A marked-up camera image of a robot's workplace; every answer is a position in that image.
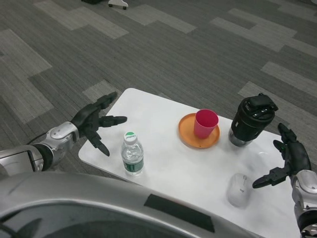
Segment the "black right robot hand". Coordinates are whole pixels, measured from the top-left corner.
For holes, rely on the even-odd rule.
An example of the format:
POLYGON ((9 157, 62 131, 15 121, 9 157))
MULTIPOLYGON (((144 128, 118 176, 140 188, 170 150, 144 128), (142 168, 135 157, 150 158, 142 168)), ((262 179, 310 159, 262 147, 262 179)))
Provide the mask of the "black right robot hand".
POLYGON ((253 188, 262 188, 268 185, 275 186, 292 177, 302 170, 311 170, 309 156, 303 144, 297 140, 293 130, 279 123, 278 131, 281 141, 274 140, 273 145, 281 153, 284 160, 283 168, 273 168, 269 174, 262 176, 253 182, 253 188))

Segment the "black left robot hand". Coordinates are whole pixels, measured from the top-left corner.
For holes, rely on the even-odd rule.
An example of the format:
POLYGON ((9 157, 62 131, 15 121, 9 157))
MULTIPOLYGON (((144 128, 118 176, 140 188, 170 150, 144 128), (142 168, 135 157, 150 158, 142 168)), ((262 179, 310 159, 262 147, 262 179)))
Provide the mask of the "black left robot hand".
POLYGON ((117 97, 117 92, 112 92, 97 99, 96 102, 82 108, 71 120, 79 132, 79 137, 87 138, 90 143, 106 156, 110 155, 107 147, 101 142, 97 133, 100 127, 112 127, 127 122, 125 116, 99 116, 99 113, 108 108, 117 97))

